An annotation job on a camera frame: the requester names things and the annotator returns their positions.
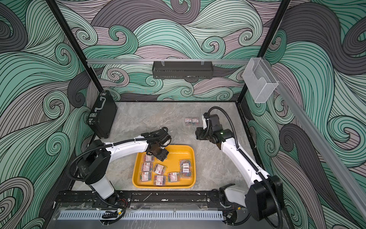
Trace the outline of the paper clip box two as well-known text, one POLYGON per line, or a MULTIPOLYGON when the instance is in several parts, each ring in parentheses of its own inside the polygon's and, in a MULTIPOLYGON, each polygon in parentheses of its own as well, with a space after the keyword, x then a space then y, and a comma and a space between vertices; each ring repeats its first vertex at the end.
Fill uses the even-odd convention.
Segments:
POLYGON ((154 162, 153 155, 144 155, 144 162, 154 162))

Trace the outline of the paper clip box one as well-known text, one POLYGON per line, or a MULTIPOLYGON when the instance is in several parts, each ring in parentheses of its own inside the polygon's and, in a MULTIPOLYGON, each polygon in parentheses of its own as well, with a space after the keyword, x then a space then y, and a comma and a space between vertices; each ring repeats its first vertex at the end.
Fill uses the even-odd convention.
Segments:
POLYGON ((199 118, 197 117, 192 118, 192 125, 197 126, 199 125, 199 123, 200 123, 199 118))

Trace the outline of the paper clip box three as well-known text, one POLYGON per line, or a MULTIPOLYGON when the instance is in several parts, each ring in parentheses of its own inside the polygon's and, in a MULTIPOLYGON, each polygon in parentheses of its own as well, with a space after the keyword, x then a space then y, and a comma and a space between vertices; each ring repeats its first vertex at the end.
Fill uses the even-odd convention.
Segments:
POLYGON ((185 118, 185 125, 192 125, 192 118, 185 118))

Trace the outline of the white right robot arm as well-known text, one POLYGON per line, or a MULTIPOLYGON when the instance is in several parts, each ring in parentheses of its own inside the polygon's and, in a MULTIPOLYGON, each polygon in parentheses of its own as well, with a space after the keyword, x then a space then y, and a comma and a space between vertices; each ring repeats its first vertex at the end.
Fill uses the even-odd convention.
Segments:
POLYGON ((248 191, 243 192, 234 185, 224 189, 228 202, 245 207, 257 221, 266 220, 274 229, 284 226, 283 182, 272 176, 253 160, 239 144, 234 124, 228 113, 214 106, 202 115, 203 127, 195 131, 196 139, 209 141, 223 151, 243 176, 248 191))

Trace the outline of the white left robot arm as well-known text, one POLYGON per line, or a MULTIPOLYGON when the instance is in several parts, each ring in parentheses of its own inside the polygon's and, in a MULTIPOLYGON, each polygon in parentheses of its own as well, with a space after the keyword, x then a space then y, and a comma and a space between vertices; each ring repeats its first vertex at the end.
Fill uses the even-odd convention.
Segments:
POLYGON ((85 183, 91 187, 99 199, 105 201, 116 194, 106 176, 110 163, 125 156, 143 152, 163 162, 169 154, 166 147, 171 140, 167 127, 115 143, 96 140, 90 148, 68 164, 67 176, 72 180, 85 183))

